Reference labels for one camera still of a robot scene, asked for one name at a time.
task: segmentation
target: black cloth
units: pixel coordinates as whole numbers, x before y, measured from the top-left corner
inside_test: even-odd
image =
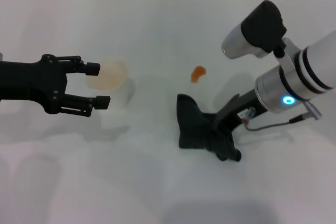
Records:
[[[177,96],[176,110],[181,149],[206,149],[221,161],[240,161],[242,155],[235,149],[231,132],[223,123],[213,128],[215,114],[203,113],[195,100],[185,94]]]

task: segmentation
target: black stripe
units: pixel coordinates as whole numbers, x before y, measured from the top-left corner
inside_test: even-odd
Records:
[[[298,96],[298,95],[293,91],[293,89],[290,87],[290,85],[288,84],[288,82],[287,82],[287,80],[286,80],[286,78],[285,78],[285,74],[284,74],[284,71],[283,71],[282,67],[280,67],[280,69],[279,69],[279,74],[280,74],[280,80],[281,80],[283,86],[285,87],[285,89],[288,91],[288,93],[289,93],[292,97],[294,97],[295,99],[297,99],[297,100],[299,100],[299,101],[301,101],[301,102],[308,101],[307,99],[304,99],[304,98]]]
[[[301,68],[300,68],[299,55],[300,55],[300,53],[297,53],[295,55],[294,65],[295,65],[296,73],[298,74],[300,80],[306,86],[306,88],[309,89],[311,92],[313,92],[315,94],[323,94],[324,93],[323,91],[320,91],[320,90],[316,89],[305,79],[305,77],[304,77],[304,75],[301,71]]]
[[[303,52],[302,52],[302,60],[303,60],[303,64],[308,72],[308,74],[310,75],[310,77],[314,80],[314,82],[316,82],[316,84],[318,86],[320,86],[321,88],[330,90],[332,89],[331,87],[325,85],[314,73],[314,71],[311,69],[309,62],[308,62],[308,58],[307,58],[307,49],[308,47],[306,47]]]

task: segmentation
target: plastic cup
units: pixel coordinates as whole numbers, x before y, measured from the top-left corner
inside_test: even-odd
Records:
[[[108,95],[111,101],[108,110],[125,108],[129,93],[129,74],[121,60],[100,62],[98,76],[87,76],[86,83],[95,95]]]

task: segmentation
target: white tabletop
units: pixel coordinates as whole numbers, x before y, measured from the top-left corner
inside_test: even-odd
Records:
[[[271,55],[229,60],[220,49],[262,1],[0,0],[4,60],[123,59],[135,90],[124,112],[90,118],[1,101],[1,224],[334,223],[333,91],[314,99],[320,121],[260,133],[237,128],[239,163],[178,148],[178,93],[215,112],[277,64]],[[301,48],[336,29],[336,0],[271,1]],[[191,84],[197,65],[207,74]],[[83,74],[68,80],[68,93],[92,95]],[[303,111],[267,113],[251,124]]]

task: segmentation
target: orange food piece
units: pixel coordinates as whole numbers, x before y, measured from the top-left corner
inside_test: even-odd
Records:
[[[191,82],[197,83],[199,78],[206,74],[206,69],[202,66],[197,66],[191,74]]]

